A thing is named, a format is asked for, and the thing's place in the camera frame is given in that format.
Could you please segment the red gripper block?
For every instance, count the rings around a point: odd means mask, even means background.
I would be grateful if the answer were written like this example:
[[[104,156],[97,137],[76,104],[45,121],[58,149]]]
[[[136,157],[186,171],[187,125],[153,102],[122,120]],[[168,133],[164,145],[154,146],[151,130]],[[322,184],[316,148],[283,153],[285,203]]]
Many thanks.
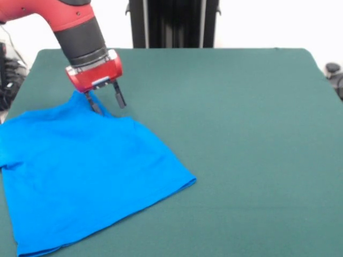
[[[115,97],[119,107],[121,109],[126,107],[125,99],[116,80],[123,74],[123,66],[119,55],[114,49],[108,50],[105,57],[95,63],[83,67],[67,66],[65,71],[75,89],[84,93],[95,113],[104,116],[97,97],[90,90],[111,82],[113,82]]]

